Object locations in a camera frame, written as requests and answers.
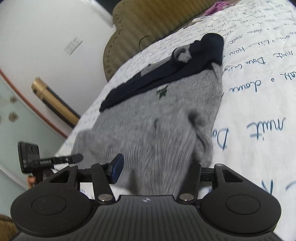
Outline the olive striped padded headboard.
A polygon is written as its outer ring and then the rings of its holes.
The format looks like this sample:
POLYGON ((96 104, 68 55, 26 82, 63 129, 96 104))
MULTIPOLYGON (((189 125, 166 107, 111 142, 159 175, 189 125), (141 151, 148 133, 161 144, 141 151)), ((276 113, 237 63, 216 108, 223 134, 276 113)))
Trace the olive striped padded headboard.
POLYGON ((126 61, 172 34, 214 3, 201 0, 120 1, 112 12, 116 30, 103 53, 106 79, 111 80, 126 61))

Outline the purple cloth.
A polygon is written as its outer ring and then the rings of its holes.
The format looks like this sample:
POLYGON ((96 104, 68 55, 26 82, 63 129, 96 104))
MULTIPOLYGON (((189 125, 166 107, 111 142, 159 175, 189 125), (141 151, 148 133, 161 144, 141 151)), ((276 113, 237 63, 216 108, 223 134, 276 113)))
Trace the purple cloth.
POLYGON ((226 1, 219 1, 216 2, 215 4, 213 4, 210 8, 208 8, 205 13, 204 16, 210 16, 213 15, 214 13, 217 13, 218 11, 224 10, 230 6, 234 5, 233 3, 228 3, 226 1))

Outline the white bedsheet with blue script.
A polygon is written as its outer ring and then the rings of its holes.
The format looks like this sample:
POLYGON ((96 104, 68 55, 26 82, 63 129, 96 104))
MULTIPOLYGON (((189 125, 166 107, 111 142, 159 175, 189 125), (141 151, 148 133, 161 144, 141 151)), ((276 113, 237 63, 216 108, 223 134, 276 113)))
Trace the white bedsheet with blue script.
POLYGON ((57 154, 71 153, 77 133, 94 125, 112 88, 208 32, 224 38, 213 163, 277 198, 282 213, 275 233, 295 240, 295 6, 289 1, 239 1, 150 45, 118 69, 57 154))

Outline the grey sweater with navy sleeves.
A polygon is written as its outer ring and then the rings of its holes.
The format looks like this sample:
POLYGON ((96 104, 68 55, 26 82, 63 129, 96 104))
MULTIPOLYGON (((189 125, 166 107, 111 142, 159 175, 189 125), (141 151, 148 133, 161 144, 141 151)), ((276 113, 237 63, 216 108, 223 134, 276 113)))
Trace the grey sweater with navy sleeves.
POLYGON ((123 154, 117 185, 135 195, 177 196, 193 160, 212 161, 222 99, 224 40, 214 33, 176 48, 111 90, 90 130, 77 134, 80 169, 123 154))

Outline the gold black cylinder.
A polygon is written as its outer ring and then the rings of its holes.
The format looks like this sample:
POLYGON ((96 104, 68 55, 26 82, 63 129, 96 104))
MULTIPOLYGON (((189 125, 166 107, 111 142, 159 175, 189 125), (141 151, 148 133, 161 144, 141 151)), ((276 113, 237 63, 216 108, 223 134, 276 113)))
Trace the gold black cylinder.
POLYGON ((37 77, 32 83, 34 94, 69 127, 74 128, 80 115, 62 100, 41 78, 37 77))

